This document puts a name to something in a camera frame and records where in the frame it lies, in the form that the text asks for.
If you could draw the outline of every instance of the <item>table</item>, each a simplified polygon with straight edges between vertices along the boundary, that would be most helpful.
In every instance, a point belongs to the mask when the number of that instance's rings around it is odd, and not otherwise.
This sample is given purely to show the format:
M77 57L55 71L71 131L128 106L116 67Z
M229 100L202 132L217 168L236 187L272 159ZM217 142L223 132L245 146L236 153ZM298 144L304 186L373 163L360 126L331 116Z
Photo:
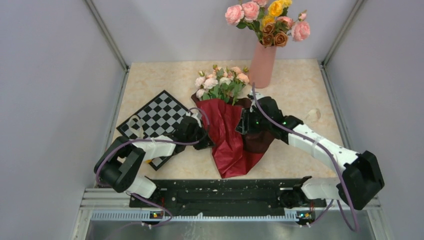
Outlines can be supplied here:
M199 76L198 71L210 72L213 64L221 67L228 66L228 68L234 66L242 68L249 66L250 61L133 63L130 67L116 127L163 90L187 108L195 107L190 96L196 91L194 81ZM250 90L251 86L246 86L240 97L246 96ZM342 138L316 59L277 59L270 86L258 89L258 92L275 99L284 115L304 119L310 110L319 109L321 118L308 125L316 133L342 145ZM115 130L113 139L120 135ZM196 151L190 146L171 158L158 171L149 164L143 163L138 174L151 179L221 178L212 158L211 149ZM308 153L275 140L248 174L232 179L302 178L304 176L330 178L336 175Z

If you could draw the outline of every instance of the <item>tall vase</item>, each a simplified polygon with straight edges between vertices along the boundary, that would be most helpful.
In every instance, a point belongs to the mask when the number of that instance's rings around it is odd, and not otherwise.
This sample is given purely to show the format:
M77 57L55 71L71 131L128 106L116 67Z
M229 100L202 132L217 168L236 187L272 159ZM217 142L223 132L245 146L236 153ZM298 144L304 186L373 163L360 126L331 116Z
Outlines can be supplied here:
M257 42L249 69L250 84L255 83L255 88L263 89L270 85L276 52L276 46L264 47Z

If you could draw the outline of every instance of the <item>checkered board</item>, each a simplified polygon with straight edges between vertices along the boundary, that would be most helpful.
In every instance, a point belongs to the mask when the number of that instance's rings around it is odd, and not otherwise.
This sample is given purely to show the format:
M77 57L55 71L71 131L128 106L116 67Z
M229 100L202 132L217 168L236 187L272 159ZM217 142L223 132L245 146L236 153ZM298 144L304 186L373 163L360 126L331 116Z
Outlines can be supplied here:
M143 138L155 138L164 133L171 133L175 127L181 122L183 116L187 113L188 109L171 96L167 91L162 91L146 105L140 108L133 115L140 118L141 127L144 131ZM136 139L137 135L134 134L130 127L135 130L140 129L139 124L130 121L131 117L125 120L116 129L129 139ZM163 156L152 159L150 165L153 169L158 170L164 165L171 157Z

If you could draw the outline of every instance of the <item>white wall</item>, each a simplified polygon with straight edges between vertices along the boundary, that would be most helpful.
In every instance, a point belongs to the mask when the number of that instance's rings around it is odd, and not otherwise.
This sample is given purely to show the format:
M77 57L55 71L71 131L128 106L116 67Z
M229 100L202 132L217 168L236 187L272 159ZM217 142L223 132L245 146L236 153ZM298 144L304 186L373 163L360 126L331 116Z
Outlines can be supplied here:
M356 0L294 0L289 16L308 9L309 39L289 42L278 59L324 59ZM243 60L257 41L228 26L224 14L238 0L94 0L128 63Z
M376 154L395 239L423 239L424 1L368 0L328 69L354 147Z
M0 239L69 239L122 70L82 0L0 1Z

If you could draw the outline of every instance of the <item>yellow object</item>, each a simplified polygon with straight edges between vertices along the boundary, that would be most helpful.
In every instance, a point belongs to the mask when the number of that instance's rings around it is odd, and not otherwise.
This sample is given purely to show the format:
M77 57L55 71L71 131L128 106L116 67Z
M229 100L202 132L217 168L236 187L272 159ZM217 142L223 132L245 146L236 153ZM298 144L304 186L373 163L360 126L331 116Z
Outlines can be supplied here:
M274 21L274 17L273 16L264 16L262 18L262 27L269 24L269 23L273 23Z
M268 15L272 17L278 17L283 13L283 3L282 0L277 0L271 3L268 7Z
M279 0L279 1L281 2L283 9L290 7L290 5L292 5L293 3L292 0Z

